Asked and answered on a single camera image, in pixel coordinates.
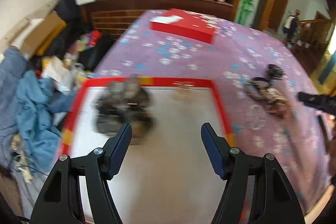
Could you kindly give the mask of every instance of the red box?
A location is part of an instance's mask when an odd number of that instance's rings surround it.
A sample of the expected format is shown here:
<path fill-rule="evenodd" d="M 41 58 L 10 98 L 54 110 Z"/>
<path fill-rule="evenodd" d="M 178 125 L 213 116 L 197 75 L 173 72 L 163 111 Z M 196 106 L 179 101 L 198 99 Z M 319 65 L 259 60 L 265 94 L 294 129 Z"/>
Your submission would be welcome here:
<path fill-rule="evenodd" d="M 212 43 L 212 37 L 218 29 L 218 18 L 179 9 L 170 9 L 161 15 L 161 17 L 171 16 L 179 16 L 182 19 L 172 23 L 150 21 L 151 29 Z"/>

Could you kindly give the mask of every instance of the person in background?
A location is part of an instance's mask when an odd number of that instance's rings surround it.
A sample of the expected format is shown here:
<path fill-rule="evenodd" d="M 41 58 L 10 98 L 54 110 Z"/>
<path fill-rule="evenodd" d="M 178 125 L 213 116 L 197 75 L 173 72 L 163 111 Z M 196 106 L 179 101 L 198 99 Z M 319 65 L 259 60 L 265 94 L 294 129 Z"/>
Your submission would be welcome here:
<path fill-rule="evenodd" d="M 300 13 L 301 12 L 299 10 L 295 10 L 295 15 L 287 17 L 285 24 L 283 25 L 282 31 L 287 35 L 286 39 L 284 40 L 285 45 L 290 43 L 294 37 L 298 26 Z"/>

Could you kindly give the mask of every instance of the white board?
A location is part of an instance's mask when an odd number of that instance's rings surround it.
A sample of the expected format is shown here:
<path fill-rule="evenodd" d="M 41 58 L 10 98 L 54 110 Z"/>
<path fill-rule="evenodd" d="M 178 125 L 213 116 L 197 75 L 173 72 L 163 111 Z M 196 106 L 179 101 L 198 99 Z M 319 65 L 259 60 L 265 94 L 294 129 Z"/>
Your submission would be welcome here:
<path fill-rule="evenodd" d="M 87 91 L 71 157 L 103 147 L 107 137 L 97 133 L 98 111 L 91 102 L 104 88 Z M 192 89 L 192 102 L 173 100 L 173 89 L 148 88 L 155 125 L 140 145 L 128 148 L 120 172 L 108 185 L 124 224 L 211 223 L 225 182 L 216 175 L 201 140 L 201 126 L 209 122 L 218 135 L 221 120 L 211 90 Z M 80 177 L 83 210 L 93 220 L 85 177 Z"/>

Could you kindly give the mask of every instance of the silver bolt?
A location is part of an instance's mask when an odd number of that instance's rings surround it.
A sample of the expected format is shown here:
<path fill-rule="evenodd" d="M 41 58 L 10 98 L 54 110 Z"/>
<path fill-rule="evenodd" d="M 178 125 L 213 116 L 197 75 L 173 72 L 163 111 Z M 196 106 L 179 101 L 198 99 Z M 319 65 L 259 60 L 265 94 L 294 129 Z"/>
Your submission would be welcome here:
<path fill-rule="evenodd" d="M 271 153 L 268 153 L 268 154 L 266 154 L 266 159 L 268 159 L 268 160 L 274 160 L 274 159 L 275 159 L 275 157 L 274 157 L 274 155 L 273 155 L 273 154 L 271 154 Z"/>
<path fill-rule="evenodd" d="M 237 155 L 237 154 L 239 154 L 240 150 L 239 150 L 238 148 L 236 148 L 236 147 L 233 147 L 233 148 L 230 149 L 230 152 L 231 152 L 232 154 Z"/>
<path fill-rule="evenodd" d="M 100 155 L 101 153 L 103 153 L 103 149 L 102 148 L 96 148 L 93 153 L 95 153 L 96 155 Z"/>
<path fill-rule="evenodd" d="M 68 155 L 63 154 L 59 157 L 59 160 L 60 161 L 65 161 L 67 158 L 68 158 Z"/>

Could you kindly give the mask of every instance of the bed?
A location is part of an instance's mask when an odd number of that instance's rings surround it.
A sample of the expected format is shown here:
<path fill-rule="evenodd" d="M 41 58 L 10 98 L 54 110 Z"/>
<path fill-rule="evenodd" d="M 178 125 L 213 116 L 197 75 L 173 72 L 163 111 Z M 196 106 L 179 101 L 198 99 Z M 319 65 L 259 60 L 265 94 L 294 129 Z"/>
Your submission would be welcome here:
<path fill-rule="evenodd" d="M 316 111 L 296 99 L 298 91 L 316 92 L 303 68 L 280 41 L 224 19 L 213 44 L 150 30 L 149 20 L 163 12 L 143 13 L 105 55 L 97 75 L 212 79 L 230 119 L 235 145 L 250 155 L 273 153 L 307 213 L 329 185 L 329 158 Z M 264 76 L 267 64 L 279 65 L 286 73 L 274 83 L 292 103 L 292 115 L 286 121 L 268 114 L 244 93 L 244 83 Z"/>

